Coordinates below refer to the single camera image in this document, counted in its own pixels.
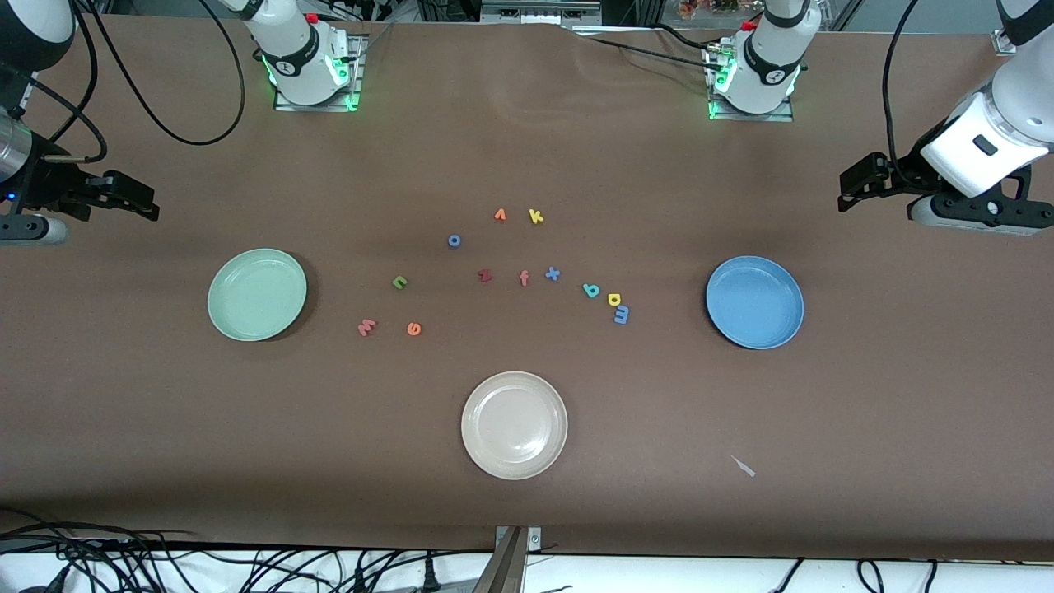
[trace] small white scrap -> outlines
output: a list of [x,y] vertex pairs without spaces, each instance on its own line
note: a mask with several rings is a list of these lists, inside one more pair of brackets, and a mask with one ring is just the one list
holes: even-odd
[[755,476],[758,475],[757,472],[755,472],[754,470],[750,470],[749,466],[747,466],[746,463],[743,463],[739,459],[736,459],[735,455],[729,455],[728,457],[731,457],[731,460],[735,461],[736,464],[739,466],[739,469],[742,470],[743,472],[745,472],[747,476],[750,476],[753,478],[753,477],[755,477]]

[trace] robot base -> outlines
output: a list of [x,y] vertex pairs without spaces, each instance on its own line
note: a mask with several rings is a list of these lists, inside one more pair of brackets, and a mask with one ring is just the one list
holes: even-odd
[[357,111],[359,95],[363,93],[363,76],[366,70],[366,48],[368,45],[368,36],[348,36],[348,47],[345,55],[348,57],[354,57],[355,59],[345,64],[345,67],[348,68],[348,84],[337,91],[332,97],[317,104],[302,105],[290,101],[280,92],[275,90],[275,111],[301,111],[313,113],[347,113]]
[[[728,60],[731,56],[731,38],[725,37],[721,42],[711,44],[702,51],[703,63],[718,64],[722,68],[728,68]],[[768,113],[746,113],[733,106],[724,95],[715,90],[718,78],[725,75],[724,70],[706,71],[706,95],[709,102],[710,119],[735,119],[738,121],[794,121],[794,108],[790,105],[790,97],[783,99],[780,106]]]

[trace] metal bracket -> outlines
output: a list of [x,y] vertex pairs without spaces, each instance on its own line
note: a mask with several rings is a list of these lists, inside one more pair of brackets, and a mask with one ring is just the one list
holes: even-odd
[[337,91],[328,100],[314,105],[294,103],[275,91],[275,111],[304,111],[345,113],[358,110],[359,95],[363,93],[363,76],[366,73],[366,50],[369,37],[365,35],[348,35],[348,44],[337,47],[337,55],[349,58],[343,67],[348,68],[348,84]]
[[1017,53],[1017,45],[1014,45],[1003,28],[992,32],[992,46],[995,47],[995,53],[1000,56],[1013,56]]
[[790,97],[785,97],[778,107],[762,114],[746,113],[733,106],[724,95],[718,93],[715,86],[724,83],[722,77],[727,76],[735,65],[734,45],[731,38],[725,37],[719,43],[702,50],[703,63],[717,64],[722,70],[706,70],[706,98],[709,102],[710,119],[733,119],[737,121],[794,121],[794,107]]
[[[502,543],[502,537],[509,528],[497,528],[494,534],[494,548]],[[527,528],[527,551],[538,552],[542,549],[542,528],[540,526]]]

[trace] metal mount plate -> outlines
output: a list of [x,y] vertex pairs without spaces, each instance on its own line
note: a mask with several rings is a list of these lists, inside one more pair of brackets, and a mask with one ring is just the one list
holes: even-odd
[[329,100],[313,105],[301,105],[291,102],[281,93],[275,92],[275,111],[301,111],[310,113],[347,113],[357,111],[359,95],[363,93],[363,76],[366,71],[366,48],[368,46],[368,36],[348,36],[346,57],[355,58],[346,64],[348,67],[348,85],[337,91]]
[[[726,52],[731,47],[731,38],[725,37],[721,40],[720,45],[721,51],[710,51],[709,48],[702,51],[703,62],[708,64],[717,64],[724,66],[726,58]],[[783,99],[780,106],[768,113],[755,114],[746,113],[740,111],[733,106],[728,99],[718,93],[715,90],[715,84],[717,83],[718,76],[723,73],[706,70],[706,99],[709,106],[709,117],[710,119],[734,119],[738,121],[782,121],[790,122],[794,121],[794,107],[790,104],[790,97]]]
[[[502,536],[509,528],[497,528],[494,534],[494,548],[502,542]],[[542,549],[542,528],[539,526],[527,528],[527,551],[538,552]]]

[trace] white floor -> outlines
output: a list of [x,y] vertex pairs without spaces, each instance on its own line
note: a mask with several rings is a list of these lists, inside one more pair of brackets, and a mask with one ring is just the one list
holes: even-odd
[[[252,552],[218,553],[228,558],[251,560]],[[284,562],[294,568],[317,552],[305,552]],[[412,558],[418,553],[408,553]],[[345,575],[350,575],[358,552],[341,552]],[[488,554],[467,554],[435,558],[436,577],[441,582],[473,579],[487,564]],[[232,566],[212,560],[201,554],[179,559],[179,566],[199,593],[236,593],[249,576],[250,567]],[[769,593],[776,589],[794,564],[789,559],[722,559],[722,558],[658,558],[621,556],[549,556],[528,559],[524,593],[544,593],[566,589],[568,593],[612,592],[706,592],[706,593]],[[0,557],[0,593],[17,593],[23,589],[47,585],[64,562],[54,554],[11,554]],[[168,593],[189,593],[190,589],[164,562],[159,562]],[[921,593],[930,565],[925,562],[878,562],[890,593]],[[340,567],[333,556],[305,569],[335,581]],[[99,569],[97,574],[108,584],[116,582]],[[281,578],[272,573],[252,587],[265,591]],[[424,566],[415,562],[386,574],[376,589],[378,593],[394,589],[419,587]],[[299,579],[280,588],[282,593],[316,593],[316,587]],[[999,564],[941,562],[932,593],[1050,593],[1054,591],[1054,567],[1010,566]],[[852,560],[806,560],[799,569],[787,593],[867,593],[856,574]],[[91,593],[83,575],[71,573],[64,593]]]

